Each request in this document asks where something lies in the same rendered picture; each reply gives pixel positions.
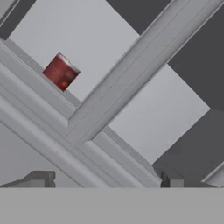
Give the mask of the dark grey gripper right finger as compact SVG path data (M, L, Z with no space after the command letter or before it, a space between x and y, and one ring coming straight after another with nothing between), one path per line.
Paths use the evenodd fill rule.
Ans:
M184 178L175 170L160 169L160 178L162 179L162 187L182 188L182 187L204 187L205 185L199 181Z

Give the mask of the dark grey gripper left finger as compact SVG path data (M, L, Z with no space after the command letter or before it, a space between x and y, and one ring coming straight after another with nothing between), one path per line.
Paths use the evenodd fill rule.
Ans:
M50 187L56 186L54 180L56 178L55 171L32 171L22 179L12 181L10 183L2 185L2 187Z

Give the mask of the grey cabinet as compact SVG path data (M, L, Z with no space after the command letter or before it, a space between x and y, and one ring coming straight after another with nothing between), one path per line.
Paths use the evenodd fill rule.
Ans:
M58 186L160 187L160 169L224 186L224 4L97 135L69 119L172 0L0 0L0 133ZM62 53L80 74L43 71Z

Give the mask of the red jam jar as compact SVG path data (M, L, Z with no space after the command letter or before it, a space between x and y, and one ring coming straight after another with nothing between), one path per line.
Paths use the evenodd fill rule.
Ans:
M45 68L43 75L60 90L65 91L80 72L74 64L59 52Z

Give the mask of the grey cabinet door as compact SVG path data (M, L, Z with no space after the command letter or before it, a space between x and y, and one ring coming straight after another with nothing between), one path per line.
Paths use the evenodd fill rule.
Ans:
M97 135L224 0L172 0L69 119L72 144Z

